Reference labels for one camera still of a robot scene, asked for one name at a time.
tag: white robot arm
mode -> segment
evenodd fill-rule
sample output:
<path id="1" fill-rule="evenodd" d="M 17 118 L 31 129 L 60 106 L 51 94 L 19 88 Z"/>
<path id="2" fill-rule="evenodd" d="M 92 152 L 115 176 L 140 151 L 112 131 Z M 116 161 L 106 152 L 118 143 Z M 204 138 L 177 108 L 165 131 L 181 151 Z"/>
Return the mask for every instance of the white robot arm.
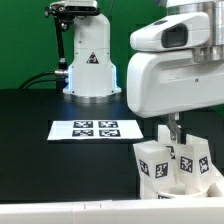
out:
<path id="1" fill-rule="evenodd" d="M 171 0 L 167 17 L 132 34 L 127 98 L 141 117 L 224 103 L 224 1 Z"/>
<path id="2" fill-rule="evenodd" d="M 100 13 L 97 1 L 65 0 L 55 2 L 46 15 L 55 18 L 59 46 L 59 74 L 68 74 L 63 89 L 66 99 L 81 103 L 104 103 L 116 98 L 116 67 L 110 60 L 110 23 Z M 61 31 L 74 26 L 74 61 L 65 63 Z"/>

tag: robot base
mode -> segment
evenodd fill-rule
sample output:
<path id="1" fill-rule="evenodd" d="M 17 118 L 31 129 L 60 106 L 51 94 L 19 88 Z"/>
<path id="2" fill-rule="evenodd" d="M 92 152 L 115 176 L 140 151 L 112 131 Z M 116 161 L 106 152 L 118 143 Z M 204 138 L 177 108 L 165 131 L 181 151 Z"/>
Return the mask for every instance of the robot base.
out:
<path id="1" fill-rule="evenodd" d="M 114 93 L 108 96 L 102 96 L 102 97 L 84 97 L 84 96 L 77 96 L 77 95 L 71 95 L 71 94 L 64 94 L 65 100 L 70 100 L 77 103 L 85 103 L 85 104 L 107 103 L 114 100 L 119 100 L 120 97 L 121 97 L 121 92 Z"/>

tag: white box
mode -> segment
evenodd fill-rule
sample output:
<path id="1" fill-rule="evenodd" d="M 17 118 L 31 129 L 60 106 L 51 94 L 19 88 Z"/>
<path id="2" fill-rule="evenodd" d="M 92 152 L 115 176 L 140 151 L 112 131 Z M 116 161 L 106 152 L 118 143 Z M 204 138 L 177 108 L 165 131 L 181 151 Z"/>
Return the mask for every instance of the white box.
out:
<path id="1" fill-rule="evenodd" d="M 156 141 L 134 144 L 141 181 L 158 192 L 174 187 L 175 177 L 169 151 Z"/>

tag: white block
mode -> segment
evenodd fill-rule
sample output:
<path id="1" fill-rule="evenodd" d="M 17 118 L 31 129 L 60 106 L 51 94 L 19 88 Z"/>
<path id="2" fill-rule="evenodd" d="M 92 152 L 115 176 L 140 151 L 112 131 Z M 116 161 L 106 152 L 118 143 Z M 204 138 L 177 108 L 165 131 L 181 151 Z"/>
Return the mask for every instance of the white block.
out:
<path id="1" fill-rule="evenodd" d="M 209 188 L 209 197 L 224 197 L 224 177 L 213 165 L 215 170 L 216 183 L 212 184 Z"/>
<path id="2" fill-rule="evenodd" d="M 134 144 L 141 181 L 153 191 L 175 186 L 175 177 L 169 151 L 156 141 Z"/>
<path id="3" fill-rule="evenodd" d="M 176 157 L 180 182 L 204 191 L 215 181 L 207 140 L 202 143 L 177 145 Z"/>
<path id="4" fill-rule="evenodd" d="M 209 197 L 224 197 L 224 178 L 210 186 Z"/>
<path id="5" fill-rule="evenodd" d="M 174 141 L 170 138 L 170 130 L 166 125 L 158 125 L 158 143 L 173 144 Z"/>

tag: black cable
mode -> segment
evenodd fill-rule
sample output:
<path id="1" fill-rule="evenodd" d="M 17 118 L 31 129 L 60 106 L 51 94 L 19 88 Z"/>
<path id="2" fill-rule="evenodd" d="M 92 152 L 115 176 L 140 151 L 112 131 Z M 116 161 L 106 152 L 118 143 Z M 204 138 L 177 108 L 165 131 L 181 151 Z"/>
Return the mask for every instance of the black cable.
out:
<path id="1" fill-rule="evenodd" d="M 41 74 L 38 74 L 38 75 L 35 75 L 29 79 L 27 79 L 20 87 L 19 89 L 23 89 L 26 85 L 28 85 L 30 82 L 36 80 L 36 79 L 39 79 L 39 78 L 42 78 L 44 76 L 48 76 L 48 75 L 54 75 L 54 71 L 50 71 L 50 72 L 44 72 L 44 73 L 41 73 Z"/>
<path id="2" fill-rule="evenodd" d="M 115 0 L 112 0 L 111 7 L 110 7 L 110 11 L 109 11 L 109 14 L 108 14 L 107 18 L 109 18 L 111 16 L 112 12 L 113 12 L 114 2 L 115 2 Z"/>
<path id="3" fill-rule="evenodd" d="M 45 79 L 45 80 L 39 80 L 39 81 L 35 81 L 35 82 L 31 82 L 29 85 L 26 86 L 26 88 L 24 89 L 28 89 L 30 86 L 34 85 L 34 84 L 38 84 L 38 83 L 43 83 L 43 82 L 56 82 L 55 79 Z"/>

